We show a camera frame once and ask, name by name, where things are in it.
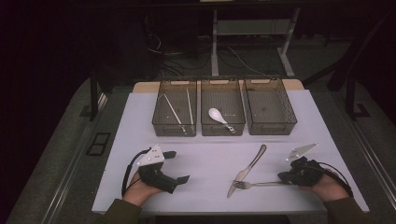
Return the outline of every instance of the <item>plastic spoon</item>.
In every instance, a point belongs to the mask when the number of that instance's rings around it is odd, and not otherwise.
[[[233,127],[231,127],[230,125],[228,125],[227,121],[224,120],[221,113],[216,108],[209,109],[209,117],[215,121],[218,121],[218,122],[224,124],[224,126],[226,126],[230,130],[231,133],[236,133],[235,129]]]

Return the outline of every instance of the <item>knife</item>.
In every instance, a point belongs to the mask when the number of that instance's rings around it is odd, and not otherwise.
[[[253,161],[250,163],[250,165],[245,170],[239,172],[234,181],[242,181],[242,180],[244,180],[245,176],[247,176],[248,172],[251,170],[251,168],[253,168],[253,166],[260,159],[262,154],[264,154],[266,149],[267,149],[267,146],[266,145],[262,145],[262,147],[260,148],[259,153],[257,153],[256,157],[253,159]],[[232,183],[231,186],[230,186],[230,189],[228,190],[227,198],[231,197],[231,195],[233,194],[235,189],[236,189],[236,186]]]

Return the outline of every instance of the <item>metal fork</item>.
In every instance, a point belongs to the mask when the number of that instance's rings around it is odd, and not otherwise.
[[[251,187],[254,186],[281,186],[281,185],[292,185],[292,184],[286,181],[275,181],[275,182],[256,183],[256,184],[251,184],[245,181],[234,181],[233,185],[239,189],[250,189]]]

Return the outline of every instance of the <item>hand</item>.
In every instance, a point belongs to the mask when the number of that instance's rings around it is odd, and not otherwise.
[[[132,186],[130,186],[122,199],[128,203],[133,203],[137,206],[142,206],[152,195],[163,192],[160,189],[156,189],[149,186],[140,180],[138,172],[134,173],[134,177],[131,180]]]
[[[331,170],[328,171],[337,175],[337,173]],[[347,191],[339,185],[336,180],[328,175],[323,175],[319,182],[312,187],[300,186],[299,188],[314,192],[323,202],[330,202],[349,197]]]

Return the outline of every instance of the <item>table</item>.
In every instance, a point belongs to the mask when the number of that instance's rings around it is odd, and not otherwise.
[[[159,83],[137,83],[125,106],[92,211],[104,213],[115,198],[120,198],[122,179],[131,159],[141,150],[160,144],[163,151],[177,152],[174,159],[165,161],[162,171],[173,178],[191,177],[187,184],[177,186],[173,194],[165,192],[152,197],[143,206],[143,216],[324,212],[325,207],[314,194],[300,191],[296,186],[237,189],[227,198],[236,174],[248,166],[262,144],[267,145],[267,150],[246,181],[277,180],[278,173],[290,169],[285,159],[291,149],[312,143],[318,143],[318,147],[305,156],[339,169],[352,187],[361,209],[369,211],[310,92],[303,90],[298,80],[284,81],[298,120],[291,134],[253,136],[248,134],[246,126],[244,134],[236,137],[202,136],[200,118],[195,137],[157,137],[151,119]]]

